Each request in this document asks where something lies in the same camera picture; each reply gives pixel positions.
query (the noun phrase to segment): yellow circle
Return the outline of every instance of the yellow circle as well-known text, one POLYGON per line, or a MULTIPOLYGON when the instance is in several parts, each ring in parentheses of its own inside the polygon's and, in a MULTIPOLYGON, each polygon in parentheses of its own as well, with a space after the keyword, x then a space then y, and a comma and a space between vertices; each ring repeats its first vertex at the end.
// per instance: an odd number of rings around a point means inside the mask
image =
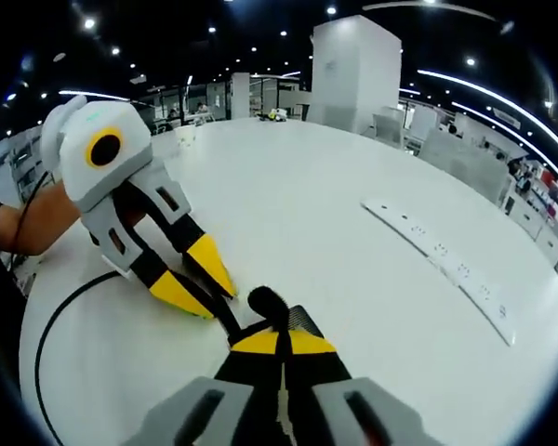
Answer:
POLYGON ((120 140, 120 150, 122 149, 122 145, 123 145, 124 140, 122 139, 122 132, 120 131, 120 129, 117 128, 117 127, 102 128, 99 132, 97 132, 95 135, 93 135, 93 138, 91 138, 91 140, 89 141, 88 145, 86 146, 86 150, 85 150, 85 161, 86 161, 86 163, 89 164, 91 167, 93 167, 95 169, 100 169, 100 168, 105 167, 107 165, 107 164, 96 165, 95 163, 93 163, 93 160, 91 159, 91 154, 93 152, 93 148, 98 143, 98 141, 100 141, 103 137, 108 137, 108 136, 117 137, 120 140))

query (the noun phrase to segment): desk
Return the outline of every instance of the desk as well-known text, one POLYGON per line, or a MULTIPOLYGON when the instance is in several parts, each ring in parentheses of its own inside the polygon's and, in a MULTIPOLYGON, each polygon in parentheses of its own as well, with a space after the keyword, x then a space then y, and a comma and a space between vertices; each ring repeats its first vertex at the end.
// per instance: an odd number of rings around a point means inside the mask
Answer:
MULTIPOLYGON (((371 139, 291 120, 217 122, 199 127, 190 147, 154 150, 166 154, 193 217, 217 241, 239 289, 232 308, 240 321, 255 320, 245 298, 257 285, 302 304, 352 376, 369 376, 413 406, 445 444, 502 444, 549 394, 558 376, 558 276, 522 229, 460 181, 371 139), (373 197, 422 221, 504 290, 516 319, 512 348, 362 208, 373 197)), ((153 224, 143 220, 138 231, 178 261, 153 224)), ((22 395, 40 423, 33 359, 41 331, 70 292, 107 270, 79 224, 46 253, 20 347, 22 395)), ((67 446, 116 445, 155 404, 216 372, 226 351, 214 321, 115 278, 54 325, 41 369, 46 409, 67 446)))

